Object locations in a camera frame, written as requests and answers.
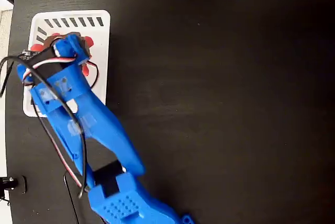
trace black table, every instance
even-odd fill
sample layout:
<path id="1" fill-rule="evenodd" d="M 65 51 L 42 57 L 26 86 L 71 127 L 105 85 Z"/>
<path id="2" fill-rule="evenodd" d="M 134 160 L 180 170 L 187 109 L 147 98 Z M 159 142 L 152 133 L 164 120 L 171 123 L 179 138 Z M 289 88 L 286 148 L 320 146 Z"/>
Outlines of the black table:
<path id="1" fill-rule="evenodd" d="M 150 193 L 197 223 L 334 221 L 335 0 L 15 0 L 9 53 L 39 12 L 111 15 L 107 105 L 147 167 Z M 64 168 L 37 119 L 6 96 L 14 224 L 74 223 Z M 88 141 L 89 161 L 113 160 Z M 81 223 L 99 223 L 76 200 Z"/>

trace white wire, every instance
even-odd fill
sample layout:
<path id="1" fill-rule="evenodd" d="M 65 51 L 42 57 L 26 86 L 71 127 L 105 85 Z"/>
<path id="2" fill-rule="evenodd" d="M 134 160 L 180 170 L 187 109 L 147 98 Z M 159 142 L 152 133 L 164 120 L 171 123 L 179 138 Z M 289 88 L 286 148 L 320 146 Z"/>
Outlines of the white wire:
<path id="1" fill-rule="evenodd" d="M 75 60 L 75 58 L 49 58 L 43 61 L 40 61 L 38 63 L 35 63 L 32 67 L 34 69 L 37 69 L 38 67 L 40 67 L 43 64 L 46 63 L 70 63 L 73 62 Z M 23 76 L 22 76 L 22 80 L 26 79 L 26 77 L 30 74 L 30 70 L 26 69 L 26 71 L 24 72 Z"/>

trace cable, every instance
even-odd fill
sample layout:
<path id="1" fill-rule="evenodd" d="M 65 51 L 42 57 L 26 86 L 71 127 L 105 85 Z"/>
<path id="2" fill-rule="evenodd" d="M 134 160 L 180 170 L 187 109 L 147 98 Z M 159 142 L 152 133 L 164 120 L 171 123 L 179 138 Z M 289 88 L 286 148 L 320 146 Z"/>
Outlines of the cable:
<path id="1" fill-rule="evenodd" d="M 98 65 L 96 65 L 95 63 L 91 62 L 91 61 L 87 61 L 86 62 L 88 65 L 91 65 L 93 67 L 95 67 L 96 69 L 96 76 L 95 76 L 95 80 L 93 82 L 93 84 L 91 85 L 91 89 L 93 89 L 93 87 L 95 86 L 96 82 L 98 82 L 98 79 L 100 77 L 100 73 L 99 73 L 99 68 L 98 68 Z"/>
<path id="2" fill-rule="evenodd" d="M 7 62 L 8 60 L 13 60 L 13 61 L 18 62 L 20 64 L 23 64 L 26 68 L 28 68 L 30 70 L 31 74 L 33 74 L 41 83 L 43 83 L 50 90 L 51 94 L 60 102 L 60 104 L 65 109 L 65 111 L 69 114 L 70 118 L 73 120 L 73 122 L 79 128 L 79 135 L 80 135 L 80 138 L 81 138 L 82 148 L 83 148 L 83 179 L 82 179 L 81 190 L 80 190 L 80 193 L 78 195 L 78 197 L 81 198 L 83 196 L 84 191 L 85 191 L 86 179 L 87 179 L 87 171 L 86 171 L 86 166 L 87 166 L 87 148 L 86 148 L 86 142 L 85 142 L 83 127 L 81 126 L 79 120 L 76 118 L 76 116 L 71 111 L 71 109 L 69 108 L 69 106 L 63 100 L 63 98 L 57 93 L 57 91 L 51 86 L 51 84 L 44 77 L 42 77 L 37 70 L 35 70 L 32 66 L 30 66 L 24 60 L 22 60 L 22 59 L 20 59 L 18 57 L 14 57 L 14 56 L 4 57 L 0 61 L 0 74 L 1 74 L 1 69 L 2 69 L 2 67 L 4 65 L 4 63 Z"/>
<path id="3" fill-rule="evenodd" d="M 11 71 L 12 71 L 13 64 L 14 64 L 14 61 L 10 64 L 10 66 L 9 66 L 9 68 L 8 68 L 8 70 L 7 70 L 7 73 L 6 73 L 6 76 L 5 76 L 4 83 L 3 83 L 3 85 L 2 85 L 2 89 L 1 89 L 1 91 L 0 91 L 0 97 L 2 97 L 2 95 L 5 93 L 6 84 L 7 84 L 9 75 L 10 75 L 10 73 L 11 73 Z"/>
<path id="4" fill-rule="evenodd" d="M 67 171 L 64 173 L 63 180 L 64 180 L 64 184 L 65 184 L 66 190 L 68 190 L 68 193 L 69 193 L 69 197 L 70 197 L 70 201 L 71 201 L 71 204 L 72 204 L 72 209 L 73 209 L 73 213 L 74 213 L 74 217 L 75 217 L 75 222 L 77 224 L 79 224 L 77 211 L 75 210 L 75 206 L 74 206 L 74 203 L 73 203 L 72 195 L 71 195 L 70 188 L 69 188 L 69 185 L 68 185 L 68 180 L 66 179 L 66 174 L 67 173 L 68 173 Z"/>
<path id="5" fill-rule="evenodd" d="M 77 176 L 74 174 L 74 172 L 72 171 L 72 169 L 70 168 L 70 166 L 67 164 L 64 156 L 62 155 L 56 141 L 54 140 L 53 136 L 51 135 L 50 131 L 48 130 L 46 124 L 44 124 L 43 120 L 41 119 L 41 117 L 38 115 L 37 109 L 36 109 L 36 105 L 34 103 L 34 100 L 32 101 L 32 106 L 33 106 L 33 110 L 36 113 L 36 116 L 38 118 L 38 120 L 40 121 L 41 125 L 43 126 L 43 130 L 46 132 L 46 134 L 48 135 L 49 139 L 51 140 L 51 143 L 53 144 L 53 147 L 55 148 L 59 159 L 61 160 L 61 162 L 63 163 L 63 165 L 65 166 L 65 169 L 68 171 L 68 173 L 71 175 L 71 177 L 73 178 L 73 180 L 76 182 L 76 184 L 78 185 L 78 187 L 81 187 L 82 184 L 80 183 L 80 181 L 78 180 Z"/>
<path id="6" fill-rule="evenodd" d="M 49 58 L 43 61 L 40 61 L 36 64 L 34 64 L 32 67 L 34 69 L 37 69 L 38 67 L 40 67 L 43 64 L 46 63 L 71 63 L 75 60 L 75 58 Z M 30 74 L 30 70 L 27 68 L 26 71 L 24 72 L 23 76 L 22 76 L 22 80 L 26 79 L 26 77 Z"/>

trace black wire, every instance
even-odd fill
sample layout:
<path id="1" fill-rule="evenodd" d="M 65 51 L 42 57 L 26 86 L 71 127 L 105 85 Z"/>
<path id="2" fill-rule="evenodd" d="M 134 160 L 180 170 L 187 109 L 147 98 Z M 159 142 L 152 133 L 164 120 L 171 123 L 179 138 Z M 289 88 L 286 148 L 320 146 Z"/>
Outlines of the black wire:
<path id="1" fill-rule="evenodd" d="M 26 61 L 22 60 L 19 57 L 14 57 L 14 56 L 8 56 L 4 57 L 1 62 L 0 62 L 0 74 L 1 74 L 1 69 L 6 61 L 13 60 L 13 62 L 18 62 L 20 64 L 23 64 L 27 69 L 30 70 L 30 73 L 34 75 L 41 83 L 43 83 L 51 92 L 51 94 L 61 103 L 65 111 L 69 114 L 70 118 L 73 120 L 73 122 L 76 124 L 76 126 L 79 128 L 80 132 L 80 138 L 82 142 L 82 148 L 83 148 L 83 179 L 82 179 L 82 187 L 80 190 L 80 193 L 78 195 L 78 198 L 81 198 L 83 196 L 83 193 L 85 191 L 86 187 L 86 178 L 87 178 L 87 172 L 86 172 L 86 166 L 87 166 L 87 148 L 86 148 L 86 142 L 85 142 L 85 137 L 84 137 L 84 130 L 83 127 L 81 126 L 80 122 L 74 115 L 74 113 L 71 111 L 69 106 L 66 104 L 66 102 L 63 100 L 63 98 L 58 94 L 58 92 L 51 86 L 51 84 L 40 75 L 40 73 L 35 70 L 32 66 L 30 66 Z"/>
<path id="2" fill-rule="evenodd" d="M 96 65 L 95 63 L 91 62 L 91 61 L 87 61 L 88 63 L 90 63 L 91 65 L 93 65 L 96 69 L 96 76 L 95 76 L 95 80 L 93 82 L 93 84 L 91 85 L 91 89 L 93 89 L 93 87 L 95 86 L 96 82 L 98 82 L 98 79 L 99 79 L 99 68 L 98 68 L 98 65 Z"/>
<path id="3" fill-rule="evenodd" d="M 68 171 L 66 170 L 66 172 L 64 173 L 64 176 L 63 176 L 63 180 L 64 180 L 64 184 L 65 184 L 66 190 L 68 190 L 68 193 L 69 193 L 69 197 L 70 197 L 70 200 L 71 200 L 72 209 L 73 209 L 73 213 L 74 213 L 74 217 L 75 217 L 75 222 L 77 224 L 79 224 L 77 211 L 75 210 L 75 206 L 74 206 L 74 203 L 73 203 L 71 191 L 70 191 L 70 188 L 69 188 L 69 185 L 68 185 L 68 180 L 66 179 L 66 174 L 67 173 L 68 173 Z"/>
<path id="4" fill-rule="evenodd" d="M 1 91 L 0 91 L 0 97 L 2 97 L 2 95 L 5 93 L 6 84 L 7 84 L 9 75 L 10 75 L 10 73 L 12 72 L 13 65 L 14 65 L 14 61 L 13 61 L 13 62 L 10 64 L 10 66 L 8 67 L 8 70 L 7 70 L 5 79 L 4 79 L 4 83 L 3 83 L 2 88 L 1 88 Z"/>

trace hole pattern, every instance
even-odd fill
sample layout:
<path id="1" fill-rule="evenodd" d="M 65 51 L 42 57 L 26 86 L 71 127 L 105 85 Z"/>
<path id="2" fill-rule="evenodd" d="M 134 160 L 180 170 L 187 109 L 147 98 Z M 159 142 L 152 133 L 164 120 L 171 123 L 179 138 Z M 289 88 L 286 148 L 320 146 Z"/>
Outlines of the hole pattern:
<path id="1" fill-rule="evenodd" d="M 40 32 L 40 33 L 42 33 L 45 36 L 47 35 L 47 33 L 42 28 L 40 28 L 40 27 L 37 28 L 37 31 Z"/>
<path id="2" fill-rule="evenodd" d="M 57 19 L 53 19 L 53 22 L 59 27 L 59 28 L 61 28 L 62 26 L 61 26 L 61 24 L 59 23 L 59 21 L 57 20 Z"/>
<path id="3" fill-rule="evenodd" d="M 44 43 L 44 39 L 41 38 L 40 36 L 36 36 L 36 40 L 39 41 L 39 42 L 41 42 L 41 43 Z"/>
<path id="4" fill-rule="evenodd" d="M 44 21 L 46 21 L 46 23 L 49 25 L 50 28 L 53 28 L 53 25 L 51 24 L 51 22 L 49 21 L 49 19 L 45 19 Z"/>
<path id="5" fill-rule="evenodd" d="M 94 27 L 95 24 L 94 24 L 94 22 L 93 22 L 93 18 L 92 18 L 92 17 L 88 17 L 87 19 L 88 19 L 88 21 L 90 22 L 90 24 Z"/>
<path id="6" fill-rule="evenodd" d="M 74 25 L 75 27 L 78 27 L 78 24 L 77 24 L 77 22 L 74 20 L 73 17 L 70 18 L 70 21 L 73 23 L 73 25 Z"/>
<path id="7" fill-rule="evenodd" d="M 84 21 L 84 18 L 79 17 L 78 19 L 79 19 L 79 21 L 82 23 L 82 25 L 83 25 L 84 27 L 86 27 L 86 23 L 85 23 L 85 21 Z"/>
<path id="8" fill-rule="evenodd" d="M 109 216 L 122 219 L 137 212 L 139 206 L 129 196 L 126 196 L 124 199 L 114 200 L 108 206 L 104 206 L 103 209 Z"/>
<path id="9" fill-rule="evenodd" d="M 65 26 L 69 27 L 68 21 L 65 18 L 61 18 L 62 22 L 65 24 Z"/>
<path id="10" fill-rule="evenodd" d="M 103 20 L 101 19 L 101 17 L 97 17 L 96 18 L 98 20 L 98 23 L 100 24 L 100 26 L 103 26 Z"/>

